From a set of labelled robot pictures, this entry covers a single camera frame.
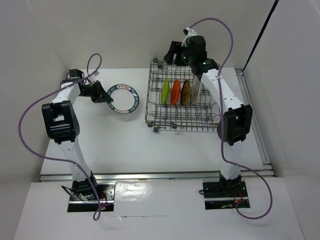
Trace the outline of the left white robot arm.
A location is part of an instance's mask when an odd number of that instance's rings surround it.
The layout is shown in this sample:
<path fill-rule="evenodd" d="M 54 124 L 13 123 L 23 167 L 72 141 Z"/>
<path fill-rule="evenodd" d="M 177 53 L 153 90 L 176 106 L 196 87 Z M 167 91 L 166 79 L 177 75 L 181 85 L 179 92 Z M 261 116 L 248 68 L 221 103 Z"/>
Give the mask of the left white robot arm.
<path fill-rule="evenodd" d="M 80 124 L 73 104 L 77 97 L 88 97 L 95 104 L 110 103 L 113 99 L 96 79 L 98 71 L 87 71 L 87 74 L 86 80 L 77 82 L 85 74 L 79 69 L 69 70 L 68 78 L 60 84 L 61 91 L 50 103 L 43 104 L 41 111 L 48 137 L 59 146 L 65 159 L 72 161 L 72 188 L 67 192 L 79 198 L 96 200 L 99 187 L 80 148 Z"/>

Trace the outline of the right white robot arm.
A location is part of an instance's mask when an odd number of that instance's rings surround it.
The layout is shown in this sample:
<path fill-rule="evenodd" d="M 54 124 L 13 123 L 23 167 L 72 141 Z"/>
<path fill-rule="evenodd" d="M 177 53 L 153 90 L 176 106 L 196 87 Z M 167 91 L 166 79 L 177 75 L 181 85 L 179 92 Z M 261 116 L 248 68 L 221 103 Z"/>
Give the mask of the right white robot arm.
<path fill-rule="evenodd" d="M 224 164 L 219 172 L 218 190 L 223 196 L 230 196 L 241 184 L 241 153 L 250 132 L 253 109 L 235 96 L 222 76 L 222 67 L 208 58 L 203 36 L 172 41 L 163 59 L 169 65 L 189 66 L 219 104 L 217 133 Z"/>

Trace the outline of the orange plate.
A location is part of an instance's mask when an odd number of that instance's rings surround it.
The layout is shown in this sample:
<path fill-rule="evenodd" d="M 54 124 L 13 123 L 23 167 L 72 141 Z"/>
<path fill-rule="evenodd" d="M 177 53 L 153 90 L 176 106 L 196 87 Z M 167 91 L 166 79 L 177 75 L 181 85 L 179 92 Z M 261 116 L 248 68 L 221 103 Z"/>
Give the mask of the orange plate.
<path fill-rule="evenodd" d="M 180 96 L 180 92 L 181 92 L 181 83 L 180 83 L 180 80 L 176 78 L 171 89 L 171 99 L 170 99 L 171 105 L 176 105 L 178 98 Z"/>

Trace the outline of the brown yellow patterned plate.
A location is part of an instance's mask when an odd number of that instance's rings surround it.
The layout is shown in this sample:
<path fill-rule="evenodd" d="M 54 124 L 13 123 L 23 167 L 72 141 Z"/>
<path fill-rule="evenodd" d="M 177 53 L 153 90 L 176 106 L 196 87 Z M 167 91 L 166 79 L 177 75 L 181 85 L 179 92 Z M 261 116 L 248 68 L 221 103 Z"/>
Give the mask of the brown yellow patterned plate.
<path fill-rule="evenodd" d="M 190 98 L 191 95 L 191 84 L 188 79 L 186 79 L 183 83 L 182 89 L 181 89 L 181 98 L 180 98 L 180 104 L 182 106 L 185 106 Z"/>

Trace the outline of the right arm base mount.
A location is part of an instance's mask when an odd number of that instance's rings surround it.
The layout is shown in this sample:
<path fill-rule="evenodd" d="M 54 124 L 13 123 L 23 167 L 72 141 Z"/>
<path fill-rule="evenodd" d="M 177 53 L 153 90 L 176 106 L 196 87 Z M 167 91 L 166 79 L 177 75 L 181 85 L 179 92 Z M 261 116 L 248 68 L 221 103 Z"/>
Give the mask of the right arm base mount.
<path fill-rule="evenodd" d="M 231 190 L 222 190 L 218 182 L 203 182 L 198 193 L 204 197 L 206 210 L 235 209 L 237 204 L 239 209 L 251 207 L 244 181 Z"/>

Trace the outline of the white plate with blue rim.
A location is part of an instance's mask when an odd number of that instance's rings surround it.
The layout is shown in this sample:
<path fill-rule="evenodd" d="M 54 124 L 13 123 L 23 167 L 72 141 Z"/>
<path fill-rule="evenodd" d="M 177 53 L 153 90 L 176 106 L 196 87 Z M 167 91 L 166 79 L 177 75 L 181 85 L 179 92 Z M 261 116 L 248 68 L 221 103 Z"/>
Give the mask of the white plate with blue rim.
<path fill-rule="evenodd" d="M 128 109 L 119 109 L 118 107 L 115 106 L 115 100 L 114 98 L 112 97 L 112 95 L 114 94 L 114 92 L 116 91 L 119 91 L 119 90 L 124 90 L 124 91 L 127 91 L 129 92 L 132 97 L 133 97 L 133 103 L 132 105 L 130 106 L 130 108 Z M 113 101 L 110 101 L 108 102 L 108 106 L 110 107 L 110 109 L 118 114 L 131 114 L 133 113 L 134 111 L 136 111 L 138 109 L 138 106 L 140 104 L 140 97 L 137 93 L 137 91 L 127 85 L 127 84 L 123 84 L 123 83 L 120 83 L 120 84 L 116 84 L 116 85 L 113 85 L 112 87 L 110 87 L 107 91 L 107 94 L 113 99 Z"/>

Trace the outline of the green plate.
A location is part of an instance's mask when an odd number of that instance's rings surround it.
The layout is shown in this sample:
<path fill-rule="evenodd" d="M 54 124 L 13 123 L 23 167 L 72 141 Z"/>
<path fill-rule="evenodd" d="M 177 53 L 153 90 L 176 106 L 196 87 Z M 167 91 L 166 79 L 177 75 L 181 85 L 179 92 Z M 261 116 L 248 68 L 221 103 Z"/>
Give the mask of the green plate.
<path fill-rule="evenodd" d="M 170 82 L 168 78 L 165 78 L 162 86 L 162 91 L 161 91 L 161 104 L 166 104 L 169 91 L 170 91 Z"/>

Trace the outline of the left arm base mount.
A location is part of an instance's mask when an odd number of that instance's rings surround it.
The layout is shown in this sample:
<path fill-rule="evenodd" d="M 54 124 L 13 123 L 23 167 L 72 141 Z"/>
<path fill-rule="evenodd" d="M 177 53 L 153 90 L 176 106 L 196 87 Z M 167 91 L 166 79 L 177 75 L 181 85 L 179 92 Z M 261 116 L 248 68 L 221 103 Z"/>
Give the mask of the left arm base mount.
<path fill-rule="evenodd" d="M 95 212 L 97 210 L 98 200 L 95 194 L 89 195 L 87 198 L 80 193 L 76 193 L 73 188 L 69 188 L 63 185 L 61 186 L 61 188 L 69 195 L 67 207 L 68 213 Z M 101 211 L 113 212 L 116 184 L 98 184 L 96 190 L 99 196 L 99 201 L 102 205 Z"/>

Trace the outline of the white plate with grey rings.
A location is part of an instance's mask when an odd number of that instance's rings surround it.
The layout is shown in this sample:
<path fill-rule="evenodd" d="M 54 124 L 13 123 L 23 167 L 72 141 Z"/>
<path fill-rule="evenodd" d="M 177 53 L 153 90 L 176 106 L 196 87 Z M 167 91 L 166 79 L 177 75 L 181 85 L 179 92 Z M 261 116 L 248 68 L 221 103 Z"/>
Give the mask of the white plate with grey rings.
<path fill-rule="evenodd" d="M 201 91 L 201 82 L 199 81 L 198 77 L 195 76 L 192 81 L 191 85 L 191 94 L 190 94 L 190 102 L 192 105 L 197 103 L 198 97 Z"/>

